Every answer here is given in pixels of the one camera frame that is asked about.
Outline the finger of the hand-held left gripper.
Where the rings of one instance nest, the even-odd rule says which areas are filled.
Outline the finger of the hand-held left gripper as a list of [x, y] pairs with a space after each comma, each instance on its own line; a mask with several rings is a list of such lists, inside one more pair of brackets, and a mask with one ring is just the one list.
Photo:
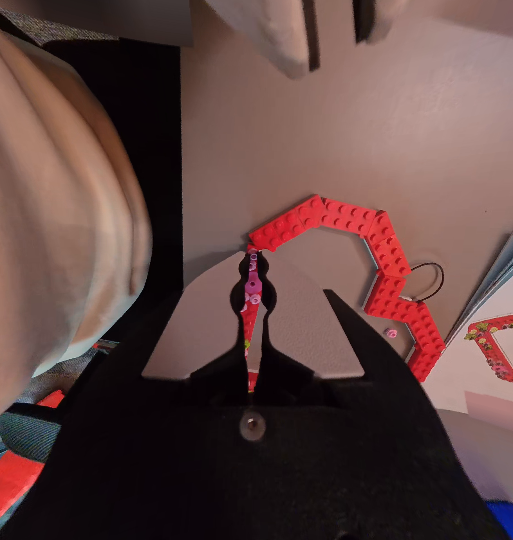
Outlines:
[[320, 67], [314, 1], [206, 1], [234, 31], [290, 79]]
[[355, 42], [375, 44], [384, 40], [408, 1], [353, 1]]

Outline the grey desk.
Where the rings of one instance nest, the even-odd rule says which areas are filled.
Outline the grey desk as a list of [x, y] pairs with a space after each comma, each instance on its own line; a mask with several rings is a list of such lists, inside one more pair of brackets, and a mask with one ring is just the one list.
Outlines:
[[[409, 1], [383, 42], [354, 44], [350, 1], [316, 1], [321, 68], [280, 74], [203, 1], [181, 53], [185, 284], [314, 194], [387, 211], [446, 338], [513, 233], [513, 1]], [[353, 233], [310, 229], [277, 255], [361, 307], [375, 279]], [[513, 501], [513, 434], [441, 409], [486, 498]]]

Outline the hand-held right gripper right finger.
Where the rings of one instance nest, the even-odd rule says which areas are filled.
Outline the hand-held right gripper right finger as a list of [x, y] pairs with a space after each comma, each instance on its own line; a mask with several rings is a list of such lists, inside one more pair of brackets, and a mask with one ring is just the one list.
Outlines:
[[362, 377], [364, 369], [319, 284], [276, 253], [262, 253], [261, 260], [270, 344], [321, 379]]

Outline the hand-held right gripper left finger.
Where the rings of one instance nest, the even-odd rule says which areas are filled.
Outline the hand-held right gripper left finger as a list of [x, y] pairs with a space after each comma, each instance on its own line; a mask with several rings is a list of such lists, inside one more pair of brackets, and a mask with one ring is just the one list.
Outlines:
[[231, 350], [239, 319], [230, 302], [245, 258], [236, 252], [195, 278], [184, 290], [143, 369], [147, 379], [183, 380]]

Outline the grey fabric chair seat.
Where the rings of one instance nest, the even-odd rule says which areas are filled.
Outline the grey fabric chair seat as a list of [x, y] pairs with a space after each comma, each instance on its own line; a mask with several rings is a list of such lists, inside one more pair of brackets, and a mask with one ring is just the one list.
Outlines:
[[0, 415], [0, 436], [14, 454], [44, 464], [61, 429], [62, 418], [56, 408], [16, 402]]

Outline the red object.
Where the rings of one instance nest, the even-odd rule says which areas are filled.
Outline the red object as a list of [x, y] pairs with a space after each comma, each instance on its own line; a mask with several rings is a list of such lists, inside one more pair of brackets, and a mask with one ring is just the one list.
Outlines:
[[[57, 408], [63, 399], [64, 393], [58, 389], [37, 404]], [[44, 467], [44, 464], [14, 454], [4, 443], [3, 446], [5, 451], [0, 456], [0, 519], [32, 487]]]

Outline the person's beige clothing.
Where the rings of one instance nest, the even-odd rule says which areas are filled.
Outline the person's beige clothing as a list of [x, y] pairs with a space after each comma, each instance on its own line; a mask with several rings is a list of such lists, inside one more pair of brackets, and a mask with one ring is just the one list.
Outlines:
[[0, 414], [134, 303], [145, 199], [107, 112], [66, 62], [0, 30]]

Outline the white instruction booklet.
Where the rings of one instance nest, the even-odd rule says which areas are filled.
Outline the white instruction booklet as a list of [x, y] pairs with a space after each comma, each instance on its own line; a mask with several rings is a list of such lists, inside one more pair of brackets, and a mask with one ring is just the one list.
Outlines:
[[513, 430], [513, 233], [445, 344], [423, 383], [433, 405]]

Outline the red brick heart frame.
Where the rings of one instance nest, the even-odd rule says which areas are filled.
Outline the red brick heart frame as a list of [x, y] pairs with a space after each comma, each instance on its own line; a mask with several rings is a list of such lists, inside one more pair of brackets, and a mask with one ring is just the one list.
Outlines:
[[401, 296], [413, 269], [386, 211], [315, 194], [249, 233], [247, 253], [275, 252], [288, 241], [318, 227], [353, 233], [366, 242], [377, 270], [363, 311], [408, 327], [414, 339], [414, 350], [407, 366], [418, 382], [426, 381], [445, 345], [427, 305]]

